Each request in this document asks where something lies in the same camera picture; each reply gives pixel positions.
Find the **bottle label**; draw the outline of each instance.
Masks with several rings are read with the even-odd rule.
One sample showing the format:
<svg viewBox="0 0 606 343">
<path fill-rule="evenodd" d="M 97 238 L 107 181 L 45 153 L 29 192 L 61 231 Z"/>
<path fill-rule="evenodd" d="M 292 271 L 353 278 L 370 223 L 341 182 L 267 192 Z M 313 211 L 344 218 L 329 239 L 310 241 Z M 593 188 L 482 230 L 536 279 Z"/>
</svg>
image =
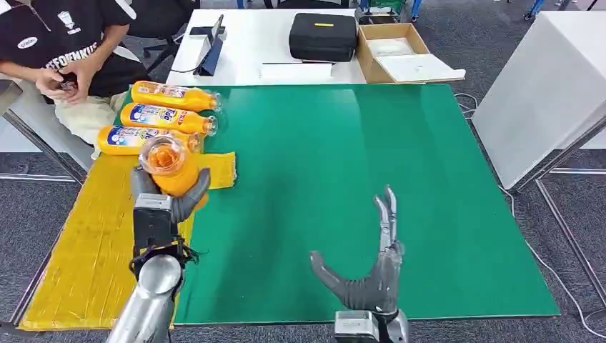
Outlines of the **bottle label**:
<svg viewBox="0 0 606 343">
<path fill-rule="evenodd" d="M 109 130 L 109 134 L 107 135 L 107 144 L 117 146 L 141 146 L 148 138 L 167 134 L 169 134 L 168 130 L 114 126 Z"/>
<path fill-rule="evenodd" d="M 160 106 L 138 104 L 133 107 L 130 119 L 143 124 L 170 124 L 177 120 L 178 109 L 167 109 Z"/>
<path fill-rule="evenodd" d="M 171 98 L 183 98 L 189 89 L 179 86 L 169 86 L 166 84 L 148 84 L 141 85 L 137 91 L 146 94 L 160 94 Z"/>
</svg>

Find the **green table surface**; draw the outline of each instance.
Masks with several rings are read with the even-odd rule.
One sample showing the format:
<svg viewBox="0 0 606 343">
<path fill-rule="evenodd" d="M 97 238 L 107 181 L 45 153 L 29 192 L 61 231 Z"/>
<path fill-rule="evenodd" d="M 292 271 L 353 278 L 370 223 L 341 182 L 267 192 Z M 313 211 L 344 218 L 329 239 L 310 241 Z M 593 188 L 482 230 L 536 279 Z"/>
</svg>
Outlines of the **green table surface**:
<svg viewBox="0 0 606 343">
<path fill-rule="evenodd" d="M 390 184 L 409 319 L 559 310 L 448 85 L 209 87 L 223 98 L 206 152 L 237 153 L 234 187 L 196 213 L 176 324 L 323 322 L 344 307 L 309 250 L 363 277 Z"/>
</svg>

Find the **plastic bottle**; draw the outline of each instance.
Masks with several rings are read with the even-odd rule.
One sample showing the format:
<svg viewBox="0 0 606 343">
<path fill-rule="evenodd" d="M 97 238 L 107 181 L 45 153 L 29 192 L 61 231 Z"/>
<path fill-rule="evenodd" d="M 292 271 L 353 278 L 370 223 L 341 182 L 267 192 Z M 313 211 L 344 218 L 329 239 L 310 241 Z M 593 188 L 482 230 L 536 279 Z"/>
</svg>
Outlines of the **plastic bottle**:
<svg viewBox="0 0 606 343">
<path fill-rule="evenodd" d="M 158 187 L 173 197 L 185 194 L 198 181 L 199 166 L 192 152 L 170 136 L 147 139 L 141 147 L 139 163 Z M 208 194 L 205 194 L 196 209 L 207 200 Z"/>
<path fill-rule="evenodd" d="M 96 145 L 108 155 L 138 155 L 145 140 L 157 136 L 175 137 L 190 151 L 202 152 L 204 144 L 204 135 L 202 134 L 184 134 L 177 130 L 148 129 L 145 127 L 106 126 L 99 131 Z"/>
<path fill-rule="evenodd" d="M 217 132 L 215 116 L 204 117 L 193 111 L 139 103 L 124 106 L 120 112 L 120 121 L 127 126 L 173 129 L 185 134 L 201 132 L 207 136 L 214 136 Z"/>
<path fill-rule="evenodd" d="M 198 88 L 169 86 L 151 81 L 137 81 L 131 89 L 134 102 L 166 106 L 174 109 L 200 112 L 205 109 L 219 111 L 220 101 L 217 93 Z"/>
</svg>

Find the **black t-shirt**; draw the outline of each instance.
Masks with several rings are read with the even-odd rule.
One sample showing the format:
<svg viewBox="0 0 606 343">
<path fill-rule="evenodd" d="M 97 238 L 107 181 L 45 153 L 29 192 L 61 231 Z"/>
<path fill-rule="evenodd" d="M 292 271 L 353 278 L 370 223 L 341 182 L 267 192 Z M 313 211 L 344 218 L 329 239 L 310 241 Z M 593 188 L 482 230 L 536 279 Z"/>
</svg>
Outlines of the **black t-shirt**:
<svg viewBox="0 0 606 343">
<path fill-rule="evenodd" d="M 0 60 L 60 69 L 101 45 L 106 27 L 127 25 L 136 14 L 124 0 L 0 0 Z M 119 47 L 99 70 L 89 95 L 111 96 L 148 79 L 143 65 Z"/>
</svg>

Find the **cardboard box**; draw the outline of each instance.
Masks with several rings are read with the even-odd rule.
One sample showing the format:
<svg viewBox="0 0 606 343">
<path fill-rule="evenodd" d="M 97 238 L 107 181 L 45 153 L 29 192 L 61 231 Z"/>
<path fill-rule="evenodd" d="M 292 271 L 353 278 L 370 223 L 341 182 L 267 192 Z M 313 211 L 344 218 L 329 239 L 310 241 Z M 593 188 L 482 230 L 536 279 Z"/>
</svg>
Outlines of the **cardboard box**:
<svg viewBox="0 0 606 343">
<path fill-rule="evenodd" d="M 456 79 L 463 79 L 465 77 L 465 71 L 454 71 L 454 73 L 438 72 L 435 77 L 429 76 L 423 79 L 415 79 L 414 81 L 397 81 L 393 75 L 388 73 L 386 69 L 377 61 L 377 57 L 372 55 L 369 48 L 368 41 L 373 39 L 397 39 L 405 38 L 416 55 L 427 54 L 431 57 L 428 66 L 435 66 L 435 60 L 433 55 L 429 55 L 429 49 L 423 42 L 423 39 L 414 28 L 412 24 L 382 24 L 382 25 L 361 25 L 358 32 L 358 47 L 356 56 L 362 73 L 366 82 L 369 84 L 381 84 L 381 83 L 420 83 L 420 82 L 436 82 L 436 81 L 451 81 Z"/>
</svg>

